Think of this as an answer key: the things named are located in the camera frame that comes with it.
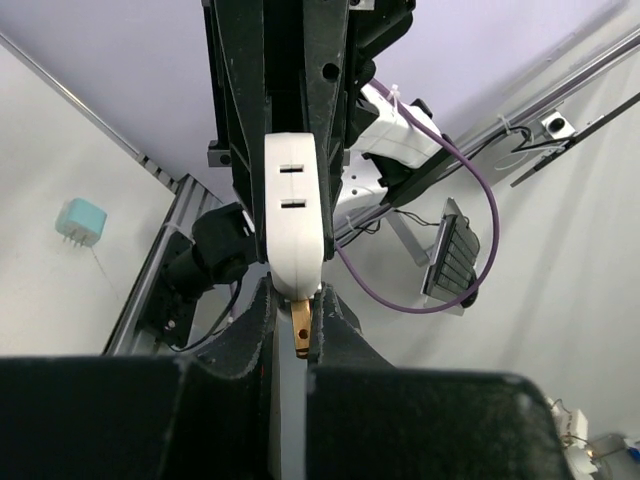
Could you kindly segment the white plug adapter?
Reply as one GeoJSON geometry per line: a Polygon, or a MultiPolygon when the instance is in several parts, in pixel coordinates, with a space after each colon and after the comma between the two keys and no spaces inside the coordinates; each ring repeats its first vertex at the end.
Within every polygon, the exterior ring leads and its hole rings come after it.
{"type": "Polygon", "coordinates": [[[321,284],[324,230],[311,133],[264,138],[266,252],[275,289],[290,304],[296,356],[308,357],[311,299],[321,284]]]}

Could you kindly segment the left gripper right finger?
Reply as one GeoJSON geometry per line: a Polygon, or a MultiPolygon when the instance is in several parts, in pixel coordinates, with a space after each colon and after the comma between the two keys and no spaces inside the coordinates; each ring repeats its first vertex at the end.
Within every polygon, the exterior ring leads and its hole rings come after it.
{"type": "Polygon", "coordinates": [[[392,365],[331,285],[313,303],[310,479],[567,479],[538,387],[508,372],[392,365]]]}

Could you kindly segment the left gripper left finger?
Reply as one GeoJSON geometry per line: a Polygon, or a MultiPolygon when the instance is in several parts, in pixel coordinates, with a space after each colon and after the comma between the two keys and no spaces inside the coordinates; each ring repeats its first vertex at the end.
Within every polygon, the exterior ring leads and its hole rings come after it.
{"type": "Polygon", "coordinates": [[[1,362],[5,479],[266,479],[276,299],[196,355],[1,362]]]}

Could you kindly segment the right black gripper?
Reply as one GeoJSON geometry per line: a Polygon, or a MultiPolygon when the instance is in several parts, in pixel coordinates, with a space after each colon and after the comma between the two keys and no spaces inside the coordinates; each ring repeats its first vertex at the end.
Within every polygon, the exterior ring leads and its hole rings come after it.
{"type": "Polygon", "coordinates": [[[356,139],[360,89],[374,59],[412,24],[412,1],[206,1],[216,139],[212,165],[231,165],[266,255],[264,137],[315,139],[324,259],[335,255],[334,210],[344,150],[356,139]]]}

